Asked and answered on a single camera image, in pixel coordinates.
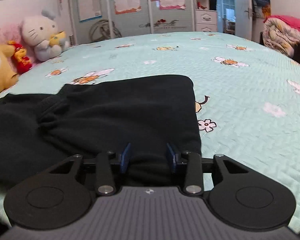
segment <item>metal screw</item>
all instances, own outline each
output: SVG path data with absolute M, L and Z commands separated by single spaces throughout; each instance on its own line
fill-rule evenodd
M 202 188 L 197 185 L 191 185 L 191 186 L 186 187 L 186 191 L 191 194 L 197 194 L 197 193 L 201 192 L 201 190 L 202 190 Z
M 102 194 L 109 194 L 114 191 L 114 188 L 109 185 L 103 185 L 98 188 L 98 191 Z

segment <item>white door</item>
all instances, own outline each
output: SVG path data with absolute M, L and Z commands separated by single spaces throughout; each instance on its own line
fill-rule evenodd
M 235 35 L 252 40 L 252 0 L 234 0 Z

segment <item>white paper with blue border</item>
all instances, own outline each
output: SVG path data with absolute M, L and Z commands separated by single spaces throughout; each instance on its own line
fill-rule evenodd
M 101 18 L 100 0 L 77 0 L 79 21 L 86 22 Z

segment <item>white drawer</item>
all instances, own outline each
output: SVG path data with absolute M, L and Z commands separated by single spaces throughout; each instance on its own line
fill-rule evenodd
M 217 32 L 218 26 L 214 24 L 197 24 L 195 30 L 197 32 Z
M 216 11 L 196 10 L 195 19 L 197 24 L 217 24 L 218 16 Z

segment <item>hello kitty head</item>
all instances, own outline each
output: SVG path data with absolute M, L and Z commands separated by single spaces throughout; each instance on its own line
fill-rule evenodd
M 24 19 L 22 23 L 22 37 L 30 46 L 36 46 L 44 40 L 50 40 L 51 35 L 58 33 L 58 26 L 54 16 L 43 10 L 42 15 Z

